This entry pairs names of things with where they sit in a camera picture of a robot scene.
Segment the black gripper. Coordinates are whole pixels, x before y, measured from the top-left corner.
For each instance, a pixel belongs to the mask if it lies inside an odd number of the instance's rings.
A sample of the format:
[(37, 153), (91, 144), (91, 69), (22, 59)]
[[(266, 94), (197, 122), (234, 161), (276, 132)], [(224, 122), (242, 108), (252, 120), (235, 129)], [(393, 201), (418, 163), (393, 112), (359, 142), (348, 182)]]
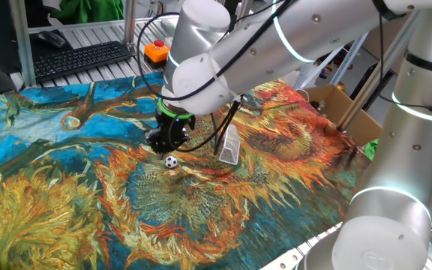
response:
[(145, 140), (154, 152), (179, 152), (182, 145), (189, 140), (187, 125), (192, 128), (195, 118), (181, 119), (178, 115), (172, 117), (163, 112), (156, 116), (158, 128), (147, 130)]

